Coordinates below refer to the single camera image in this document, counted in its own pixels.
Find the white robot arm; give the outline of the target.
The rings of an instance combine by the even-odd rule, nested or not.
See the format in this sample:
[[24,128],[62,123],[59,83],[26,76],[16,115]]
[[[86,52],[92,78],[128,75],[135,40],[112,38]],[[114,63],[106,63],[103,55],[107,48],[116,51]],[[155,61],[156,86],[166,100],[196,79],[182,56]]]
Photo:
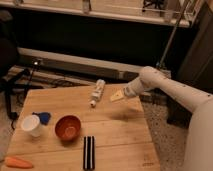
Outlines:
[[183,171],[213,171],[213,94],[168,78],[146,66],[139,75],[110,97],[110,101],[134,98],[160,89],[192,113],[187,135]]

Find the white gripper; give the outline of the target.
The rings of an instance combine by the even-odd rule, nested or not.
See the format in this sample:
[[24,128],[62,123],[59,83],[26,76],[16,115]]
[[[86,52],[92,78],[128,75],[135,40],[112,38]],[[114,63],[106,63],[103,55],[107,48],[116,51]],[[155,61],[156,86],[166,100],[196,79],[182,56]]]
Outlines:
[[124,95],[128,98],[139,96],[144,91],[144,88],[142,82],[139,79],[134,79],[124,87],[123,91],[118,90],[116,93],[114,93],[110,97],[110,101],[115,102],[121,100],[124,98]]

